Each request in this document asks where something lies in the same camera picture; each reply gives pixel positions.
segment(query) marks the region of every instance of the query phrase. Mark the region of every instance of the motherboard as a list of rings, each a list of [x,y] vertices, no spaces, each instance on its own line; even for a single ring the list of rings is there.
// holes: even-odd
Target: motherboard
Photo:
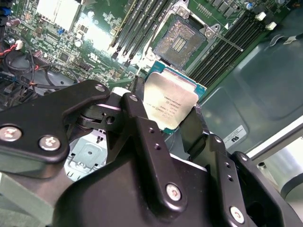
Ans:
[[[16,0],[7,33],[41,64],[128,87],[160,61],[201,85],[222,80],[289,13],[285,0]],[[69,76],[65,69],[60,69]]]

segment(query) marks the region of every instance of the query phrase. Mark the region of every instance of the black wire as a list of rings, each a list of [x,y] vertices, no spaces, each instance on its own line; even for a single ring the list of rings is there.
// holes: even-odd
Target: black wire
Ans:
[[[45,89],[60,89],[66,88],[68,86],[52,86],[52,85],[45,85],[45,84],[35,84],[36,88],[45,88]]]
[[[55,86],[55,84],[52,83],[51,79],[48,76],[48,70],[47,69],[44,69],[44,77],[45,77],[45,79],[46,79],[46,81],[48,82],[49,85]]]
[[[4,57],[4,63],[7,65],[7,67],[12,70],[12,71],[17,71],[17,72],[21,72],[21,74],[27,74],[31,71],[31,68],[27,67],[27,68],[19,68],[19,67],[14,67],[11,64],[16,60],[13,59],[13,61],[9,60],[9,56],[12,54],[13,52],[9,52],[8,54],[5,55]]]
[[[0,43],[3,43],[3,40],[4,40],[5,38],[9,37],[9,36],[15,36],[15,37],[17,37],[18,39],[20,39],[21,41],[23,41],[23,42],[27,45],[27,50],[28,50],[28,52],[29,52],[30,60],[31,60],[28,69],[29,69],[29,72],[30,72],[30,71],[32,72],[31,82],[33,82],[33,81],[34,81],[34,77],[35,77],[35,62],[34,62],[33,53],[32,53],[32,50],[31,50],[31,47],[30,47],[28,41],[27,41],[25,38],[23,38],[22,36],[18,35],[18,34],[15,34],[15,33],[8,33],[8,34],[6,34],[5,36],[3,36],[3,37],[1,38]]]
[[[72,70],[70,70],[68,67],[66,67],[64,65],[61,65],[61,64],[50,63],[50,64],[46,64],[46,65],[41,65],[39,67],[39,70],[41,70],[41,69],[43,69],[45,67],[52,67],[52,66],[58,66],[58,67],[61,67],[63,69],[66,69],[75,78],[75,80],[77,81],[77,83],[80,83],[80,81],[79,81],[78,77],[76,76],[76,74]]]

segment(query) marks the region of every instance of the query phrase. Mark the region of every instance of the cable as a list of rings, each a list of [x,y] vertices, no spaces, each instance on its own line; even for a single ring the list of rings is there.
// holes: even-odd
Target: cable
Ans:
[[[15,37],[17,37],[18,39],[20,39],[21,41],[23,41],[23,42],[27,45],[27,50],[28,50],[28,52],[29,52],[30,60],[31,60],[28,69],[29,69],[29,72],[30,72],[30,71],[32,72],[32,76],[31,76],[31,80],[30,80],[30,81],[33,82],[33,81],[34,81],[34,77],[35,77],[35,62],[34,62],[33,53],[32,53],[32,50],[31,50],[31,47],[30,47],[28,41],[27,41],[26,39],[24,39],[24,38],[23,38],[22,36],[20,36],[20,35],[17,35],[17,34],[15,34],[15,33],[8,33],[7,35],[5,35],[5,36],[3,36],[3,37],[1,38],[0,43],[3,43],[3,40],[4,40],[5,38],[9,37],[9,36],[15,36]]]
[[[13,49],[16,48],[16,46],[17,46],[16,44],[15,44],[15,45],[12,45],[9,49],[7,49],[7,50],[1,52],[1,53],[0,53],[0,56],[5,55],[6,53],[11,52]]]
[[[49,85],[51,86],[55,86],[55,84],[52,83],[51,79],[48,76],[48,70],[44,69],[44,77],[46,79],[46,81],[48,82]]]
[[[60,88],[66,88],[69,86],[53,86],[53,85],[44,85],[44,84],[34,84],[36,88],[45,88],[45,89],[60,89]]]
[[[80,81],[79,81],[78,77],[76,76],[76,74],[75,74],[72,70],[70,70],[68,67],[66,67],[66,66],[64,66],[64,65],[61,65],[61,64],[50,63],[50,64],[46,64],[46,65],[41,65],[41,66],[38,68],[38,70],[41,70],[41,69],[43,69],[43,68],[45,68],[45,67],[52,67],[52,66],[58,66],[58,67],[61,67],[61,68],[63,68],[63,69],[66,69],[66,70],[75,78],[75,80],[77,81],[77,83],[80,83]]]

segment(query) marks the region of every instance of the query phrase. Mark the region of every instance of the heatsink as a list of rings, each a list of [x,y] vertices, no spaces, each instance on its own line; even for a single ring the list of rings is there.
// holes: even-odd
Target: heatsink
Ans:
[[[79,12],[80,3],[75,0],[40,0],[37,14],[51,24],[70,31]]]

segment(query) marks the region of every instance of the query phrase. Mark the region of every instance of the red wire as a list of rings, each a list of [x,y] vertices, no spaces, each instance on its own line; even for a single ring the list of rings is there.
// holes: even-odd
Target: red wire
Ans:
[[[8,52],[11,52],[12,50],[14,50],[16,48],[16,46],[17,46],[16,44],[12,45],[8,50],[5,50],[5,51],[1,52],[0,56],[6,54]]]

